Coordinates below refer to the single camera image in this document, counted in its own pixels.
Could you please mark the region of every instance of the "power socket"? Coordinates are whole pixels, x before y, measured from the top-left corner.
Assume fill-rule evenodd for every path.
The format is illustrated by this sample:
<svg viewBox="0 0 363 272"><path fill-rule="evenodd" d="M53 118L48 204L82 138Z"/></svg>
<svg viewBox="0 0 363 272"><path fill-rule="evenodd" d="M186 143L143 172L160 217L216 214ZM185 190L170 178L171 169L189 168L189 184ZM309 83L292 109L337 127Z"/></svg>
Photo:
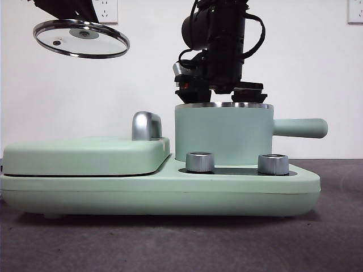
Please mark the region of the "power socket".
<svg viewBox="0 0 363 272"><path fill-rule="evenodd" d="M348 24L363 24L363 0L348 0Z"/></svg>
<svg viewBox="0 0 363 272"><path fill-rule="evenodd" d="M119 22L119 0L92 0L92 2L101 24Z"/></svg>

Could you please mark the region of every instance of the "hinged cover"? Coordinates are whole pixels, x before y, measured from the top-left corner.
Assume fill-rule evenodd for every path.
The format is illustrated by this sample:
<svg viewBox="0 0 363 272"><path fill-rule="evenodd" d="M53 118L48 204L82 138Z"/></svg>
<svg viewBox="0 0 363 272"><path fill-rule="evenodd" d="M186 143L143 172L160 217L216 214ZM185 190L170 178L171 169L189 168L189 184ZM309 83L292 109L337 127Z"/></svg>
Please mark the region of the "hinged cover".
<svg viewBox="0 0 363 272"><path fill-rule="evenodd" d="M168 138L92 137L14 143L5 148L2 163L6 175L139 175L156 171L169 154Z"/></svg>

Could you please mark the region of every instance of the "mint green saucepan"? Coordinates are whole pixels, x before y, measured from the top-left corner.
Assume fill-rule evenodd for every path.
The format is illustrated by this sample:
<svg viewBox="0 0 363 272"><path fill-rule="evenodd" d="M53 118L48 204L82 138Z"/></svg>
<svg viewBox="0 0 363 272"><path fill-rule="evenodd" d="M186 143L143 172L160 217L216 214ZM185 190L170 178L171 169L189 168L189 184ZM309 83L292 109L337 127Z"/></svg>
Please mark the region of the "mint green saucepan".
<svg viewBox="0 0 363 272"><path fill-rule="evenodd" d="M175 108L176 160L188 152L214 153L217 165L255 165L272 152L272 136L323 138L323 119L273 119L273 106L259 103L197 103Z"/></svg>

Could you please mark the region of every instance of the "black wire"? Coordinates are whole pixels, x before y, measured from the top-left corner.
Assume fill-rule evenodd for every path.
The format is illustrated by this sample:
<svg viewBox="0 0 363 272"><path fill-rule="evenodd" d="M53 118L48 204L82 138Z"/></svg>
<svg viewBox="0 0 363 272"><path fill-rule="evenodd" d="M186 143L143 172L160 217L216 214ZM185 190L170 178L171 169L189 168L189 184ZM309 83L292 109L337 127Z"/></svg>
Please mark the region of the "black wire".
<svg viewBox="0 0 363 272"><path fill-rule="evenodd" d="M265 37L266 37L266 28L265 28L265 25L261 18L257 17L256 15L249 14L249 13L245 13L244 17L246 19L251 19L251 20L255 20L255 21L259 22L262 26L262 33L261 33L260 39L257 42L257 44L251 50L244 52L239 56L242 60L245 60L246 58L249 58L250 56L255 54L256 51L259 50L259 48L263 44Z"/></svg>
<svg viewBox="0 0 363 272"><path fill-rule="evenodd" d="M190 34L190 37L191 37L191 46L189 49L186 49L184 51L182 51L180 54L179 54L179 62L181 65L183 65L182 63L183 62L190 62L191 60L190 59L182 59L182 56L186 53L186 52L191 52L193 51L193 47L194 47L194 44L193 44L193 16L194 16L194 12L195 12L195 8L197 7L197 2L198 0L195 0L194 1L194 4L193 4L193 7L192 7L192 11L191 11L191 15L189 17L189 34Z"/></svg>

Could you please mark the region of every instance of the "silver lever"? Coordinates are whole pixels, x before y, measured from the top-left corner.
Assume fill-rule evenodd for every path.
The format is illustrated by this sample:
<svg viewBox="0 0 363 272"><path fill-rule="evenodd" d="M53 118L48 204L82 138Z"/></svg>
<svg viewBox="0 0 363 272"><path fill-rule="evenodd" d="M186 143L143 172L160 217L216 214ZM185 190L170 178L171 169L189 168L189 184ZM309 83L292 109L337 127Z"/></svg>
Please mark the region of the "silver lever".
<svg viewBox="0 0 363 272"><path fill-rule="evenodd" d="M132 119L133 141L151 141L152 138L161 138L161 119L152 112L137 112Z"/></svg>

